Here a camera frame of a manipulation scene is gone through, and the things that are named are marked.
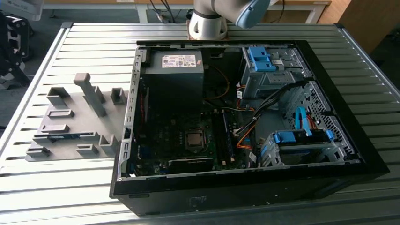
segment sticker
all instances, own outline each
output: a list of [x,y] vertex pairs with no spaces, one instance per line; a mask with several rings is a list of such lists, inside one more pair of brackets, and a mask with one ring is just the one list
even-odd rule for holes
[[163,68],[196,67],[195,55],[164,55]]
[[240,90],[236,92],[236,94],[237,94],[237,98],[239,98],[239,99],[241,99],[241,97],[243,97],[243,93],[241,93],[241,91],[240,91]]
[[204,205],[205,201],[207,201],[207,196],[192,197],[189,198],[189,207],[196,208]]
[[272,60],[272,63],[273,63],[275,65],[283,65],[281,60]]
[[256,157],[256,155],[255,155],[252,152],[249,152],[249,159],[251,159],[253,162],[257,161],[257,157]]

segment slotted aluminum surface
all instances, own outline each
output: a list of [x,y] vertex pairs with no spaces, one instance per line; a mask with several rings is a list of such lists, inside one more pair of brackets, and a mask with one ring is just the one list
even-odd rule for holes
[[76,72],[101,91],[129,87],[136,40],[187,39],[184,24],[76,23],[61,29],[0,141],[0,223],[319,224],[400,222],[399,92],[343,29],[332,25],[229,26],[231,39],[300,39],[329,73],[391,172],[312,202],[139,218],[108,198],[113,159],[27,162],[25,150],[49,103],[51,87],[80,91]]

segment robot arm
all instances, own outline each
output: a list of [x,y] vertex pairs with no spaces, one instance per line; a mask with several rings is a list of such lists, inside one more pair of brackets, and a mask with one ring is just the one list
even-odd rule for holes
[[189,35],[197,40],[224,39],[228,19],[248,29],[261,20],[271,0],[195,0]]

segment orange wire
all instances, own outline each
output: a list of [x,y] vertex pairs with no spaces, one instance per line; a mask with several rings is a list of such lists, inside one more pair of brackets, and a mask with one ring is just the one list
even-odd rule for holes
[[228,77],[225,76],[225,74],[220,71],[220,69],[219,68],[216,68],[215,66],[211,66],[209,65],[209,67],[212,67],[212,68],[215,68],[216,70],[217,70],[217,72],[223,75],[223,77],[224,77],[224,79],[225,79],[225,81],[227,81],[227,89],[225,89],[225,92],[221,94],[221,95],[219,95],[219,96],[215,96],[215,97],[207,97],[205,99],[207,100],[213,100],[213,99],[217,99],[217,98],[220,98],[220,97],[223,97],[227,93],[228,93],[228,91],[229,91],[229,80],[228,80]]
[[252,127],[249,128],[249,130],[245,132],[244,136],[241,137],[240,141],[237,142],[237,145],[236,145],[237,148],[244,148],[244,149],[251,150],[251,146],[241,145],[241,142],[243,142],[245,136],[249,134],[251,130],[255,128],[255,126],[256,126],[256,124],[252,125]]
[[312,129],[317,129],[317,125],[315,124],[312,117],[308,115],[307,118],[309,120],[309,124],[311,124]]
[[236,105],[236,108],[240,109],[240,110],[245,110],[245,108],[240,108],[239,105],[240,105],[240,99],[237,99],[237,105]]

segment open computer case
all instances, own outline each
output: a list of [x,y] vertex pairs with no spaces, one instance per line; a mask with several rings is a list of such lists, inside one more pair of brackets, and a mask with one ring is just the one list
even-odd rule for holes
[[388,168],[307,41],[139,41],[109,196],[139,215],[323,198]]

